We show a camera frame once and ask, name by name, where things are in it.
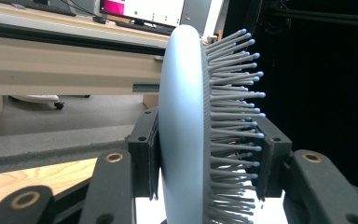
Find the screw hole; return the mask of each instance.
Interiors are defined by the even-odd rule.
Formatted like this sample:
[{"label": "screw hole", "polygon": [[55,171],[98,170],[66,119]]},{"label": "screw hole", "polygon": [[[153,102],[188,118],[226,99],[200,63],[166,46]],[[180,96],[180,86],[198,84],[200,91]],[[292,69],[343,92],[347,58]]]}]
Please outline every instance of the screw hole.
[{"label": "screw hole", "polygon": [[306,161],[310,162],[321,162],[322,158],[318,155],[312,154],[312,153],[304,153],[302,154],[302,158]]},{"label": "screw hole", "polygon": [[28,191],[14,198],[10,204],[10,207],[13,209],[26,208],[36,203],[39,198],[40,198],[39,192]]},{"label": "screw hole", "polygon": [[358,224],[358,216],[354,214],[347,214],[345,218],[352,224]]},{"label": "screw hole", "polygon": [[114,217],[112,214],[103,214],[97,218],[96,224],[111,224],[113,223]]},{"label": "screw hole", "polygon": [[123,159],[123,154],[121,153],[112,153],[106,156],[108,162],[117,162]]}]

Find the wooden desk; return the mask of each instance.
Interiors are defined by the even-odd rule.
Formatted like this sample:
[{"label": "wooden desk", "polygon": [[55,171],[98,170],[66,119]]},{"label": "wooden desk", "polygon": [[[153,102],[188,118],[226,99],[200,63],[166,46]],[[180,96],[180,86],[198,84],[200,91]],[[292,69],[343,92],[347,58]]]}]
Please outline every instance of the wooden desk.
[{"label": "wooden desk", "polygon": [[[150,93],[132,87],[159,83],[162,62],[153,52],[162,55],[168,39],[91,17],[1,4],[0,95]],[[156,99],[147,96],[145,103]]]},{"label": "wooden desk", "polygon": [[73,161],[0,174],[0,202],[10,193],[33,185],[49,186],[53,194],[92,176],[97,159]]}]

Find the computer monitor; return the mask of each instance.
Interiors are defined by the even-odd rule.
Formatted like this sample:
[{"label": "computer monitor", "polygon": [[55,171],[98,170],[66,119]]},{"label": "computer monitor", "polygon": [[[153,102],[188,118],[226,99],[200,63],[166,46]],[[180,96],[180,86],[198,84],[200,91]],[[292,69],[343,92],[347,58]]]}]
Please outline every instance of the computer monitor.
[{"label": "computer monitor", "polygon": [[100,12],[134,20],[135,24],[148,22],[174,28],[180,24],[184,3],[185,0],[101,0]]}]

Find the black metal bracket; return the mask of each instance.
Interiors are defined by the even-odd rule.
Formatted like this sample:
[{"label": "black metal bracket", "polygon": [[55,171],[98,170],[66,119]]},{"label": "black metal bracket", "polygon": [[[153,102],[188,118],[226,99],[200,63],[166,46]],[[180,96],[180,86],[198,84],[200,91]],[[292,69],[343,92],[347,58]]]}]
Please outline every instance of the black metal bracket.
[{"label": "black metal bracket", "polygon": [[358,192],[324,155],[293,153],[281,178],[289,223],[358,224]]},{"label": "black metal bracket", "polygon": [[19,189],[0,202],[0,223],[49,224],[54,220],[52,191],[46,186]]},{"label": "black metal bracket", "polygon": [[250,173],[258,174],[258,178],[252,180],[256,186],[256,195],[260,200],[265,198],[280,198],[282,186],[279,182],[281,175],[282,161],[287,161],[292,150],[292,141],[279,130],[269,119],[254,118],[257,122],[257,129],[265,135],[258,145],[262,151],[255,153],[254,161],[260,161],[260,167],[254,167],[257,171]]},{"label": "black metal bracket", "polygon": [[101,155],[87,190],[79,224],[136,223],[131,154],[115,149]]},{"label": "black metal bracket", "polygon": [[160,167],[157,107],[139,117],[125,146],[132,156],[133,196],[157,198]]}]

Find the beige desk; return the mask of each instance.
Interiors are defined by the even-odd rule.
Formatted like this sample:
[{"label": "beige desk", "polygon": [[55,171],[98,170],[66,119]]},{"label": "beige desk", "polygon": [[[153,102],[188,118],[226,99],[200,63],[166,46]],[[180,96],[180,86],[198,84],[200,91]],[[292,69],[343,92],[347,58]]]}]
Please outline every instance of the beige desk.
[{"label": "beige desk", "polygon": [[[164,50],[169,39],[117,27],[113,22],[102,25],[90,17],[23,10],[5,4],[0,6],[0,25],[110,41],[134,49]],[[133,84],[159,83],[161,65],[153,54],[0,37],[0,96],[145,94],[149,92],[133,92]],[[156,94],[147,96],[145,103],[155,103],[156,98]]]}]

